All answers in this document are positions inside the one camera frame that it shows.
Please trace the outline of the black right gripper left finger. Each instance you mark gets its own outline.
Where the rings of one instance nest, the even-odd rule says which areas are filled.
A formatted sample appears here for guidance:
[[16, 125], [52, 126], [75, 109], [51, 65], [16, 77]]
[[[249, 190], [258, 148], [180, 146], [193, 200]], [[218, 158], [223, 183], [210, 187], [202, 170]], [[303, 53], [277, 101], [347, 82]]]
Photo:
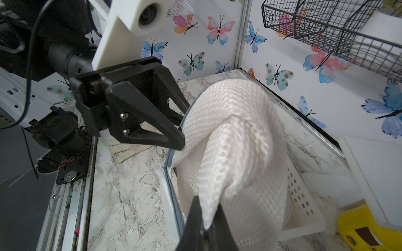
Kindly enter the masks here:
[[208, 251], [202, 209], [198, 196], [193, 198], [183, 235], [176, 251]]

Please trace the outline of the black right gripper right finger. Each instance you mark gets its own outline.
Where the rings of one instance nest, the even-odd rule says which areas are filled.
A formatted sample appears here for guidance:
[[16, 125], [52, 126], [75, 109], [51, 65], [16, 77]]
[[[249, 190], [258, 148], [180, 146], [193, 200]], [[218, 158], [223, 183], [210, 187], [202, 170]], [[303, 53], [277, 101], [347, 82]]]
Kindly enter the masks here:
[[205, 232], [205, 240], [208, 251], [239, 251], [222, 205], [218, 205], [213, 223]]

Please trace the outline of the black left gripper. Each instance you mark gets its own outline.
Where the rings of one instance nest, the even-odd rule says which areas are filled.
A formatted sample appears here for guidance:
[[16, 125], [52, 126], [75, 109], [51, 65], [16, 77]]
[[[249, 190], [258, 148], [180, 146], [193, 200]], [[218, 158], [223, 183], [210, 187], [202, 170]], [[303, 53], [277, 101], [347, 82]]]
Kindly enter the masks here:
[[181, 150], [184, 134], [176, 127], [190, 104], [170, 70], [154, 56], [94, 71], [89, 59], [69, 66], [69, 83], [88, 131], [108, 129], [121, 143]]

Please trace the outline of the white mesh laundry bag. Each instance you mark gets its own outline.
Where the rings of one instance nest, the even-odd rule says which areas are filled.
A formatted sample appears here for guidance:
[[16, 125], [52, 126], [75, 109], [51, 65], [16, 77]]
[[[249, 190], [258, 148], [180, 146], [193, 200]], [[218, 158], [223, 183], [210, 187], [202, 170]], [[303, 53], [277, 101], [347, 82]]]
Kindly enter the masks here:
[[223, 207], [242, 251], [272, 251], [285, 220], [287, 151], [268, 93], [246, 79], [224, 79], [192, 103], [180, 128], [185, 147], [171, 151], [181, 216], [198, 196], [203, 227]]

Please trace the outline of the white perforated plastic basket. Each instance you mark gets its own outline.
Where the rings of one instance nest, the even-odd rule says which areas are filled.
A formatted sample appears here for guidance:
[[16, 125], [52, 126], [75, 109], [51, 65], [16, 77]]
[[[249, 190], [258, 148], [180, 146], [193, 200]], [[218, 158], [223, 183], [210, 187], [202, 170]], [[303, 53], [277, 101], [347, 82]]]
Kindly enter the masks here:
[[[173, 244], [177, 245], [185, 223], [170, 180], [169, 168], [164, 166], [157, 168], [156, 177], [160, 184], [160, 195], [166, 228]], [[291, 196], [289, 202], [292, 205], [292, 214], [284, 225], [279, 240], [284, 241], [325, 230], [325, 218], [290, 160], [287, 161], [287, 178], [289, 196]]]

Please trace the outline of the beige work glove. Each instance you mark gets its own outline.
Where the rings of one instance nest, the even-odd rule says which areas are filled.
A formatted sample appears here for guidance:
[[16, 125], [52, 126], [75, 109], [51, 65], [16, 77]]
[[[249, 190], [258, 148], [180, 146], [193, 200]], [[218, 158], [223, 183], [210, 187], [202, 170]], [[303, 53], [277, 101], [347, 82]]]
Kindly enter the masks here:
[[152, 147], [152, 145], [121, 143], [110, 134], [109, 130], [107, 130], [105, 139], [107, 148], [112, 156], [112, 160], [117, 164], [121, 164], [136, 154], [139, 154]]

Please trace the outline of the yellow plastic bottle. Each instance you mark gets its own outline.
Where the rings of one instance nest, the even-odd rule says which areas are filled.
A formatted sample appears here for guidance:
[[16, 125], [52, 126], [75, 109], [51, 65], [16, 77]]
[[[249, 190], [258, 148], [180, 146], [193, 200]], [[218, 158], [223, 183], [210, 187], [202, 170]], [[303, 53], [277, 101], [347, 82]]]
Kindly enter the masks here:
[[400, 251], [402, 233], [377, 225], [368, 205], [344, 212], [337, 228], [345, 243], [354, 251]]

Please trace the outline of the white tiered wooden shelf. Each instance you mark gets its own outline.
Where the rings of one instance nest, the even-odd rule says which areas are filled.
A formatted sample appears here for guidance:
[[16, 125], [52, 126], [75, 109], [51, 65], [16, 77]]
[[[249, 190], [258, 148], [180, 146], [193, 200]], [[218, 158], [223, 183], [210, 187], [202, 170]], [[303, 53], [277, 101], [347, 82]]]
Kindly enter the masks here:
[[377, 225], [402, 229], [402, 146], [342, 136], [339, 144], [351, 176], [303, 174], [307, 188], [343, 209], [367, 204]]

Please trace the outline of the white pot with flowers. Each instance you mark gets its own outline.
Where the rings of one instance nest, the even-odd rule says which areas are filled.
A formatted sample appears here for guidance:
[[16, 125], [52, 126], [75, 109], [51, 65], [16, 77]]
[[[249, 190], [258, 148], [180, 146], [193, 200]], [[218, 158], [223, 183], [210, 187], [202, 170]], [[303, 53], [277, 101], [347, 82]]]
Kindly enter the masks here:
[[349, 59], [383, 73], [402, 71], [402, 7], [387, 6], [370, 16], [353, 41]]

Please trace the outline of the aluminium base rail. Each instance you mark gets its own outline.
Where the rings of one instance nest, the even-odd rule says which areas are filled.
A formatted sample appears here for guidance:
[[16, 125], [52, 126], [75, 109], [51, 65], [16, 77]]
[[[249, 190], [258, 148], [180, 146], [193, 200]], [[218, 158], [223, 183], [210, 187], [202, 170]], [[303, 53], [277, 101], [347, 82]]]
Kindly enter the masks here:
[[93, 138], [85, 178], [64, 185], [54, 185], [36, 250], [88, 249], [97, 143], [98, 140]]

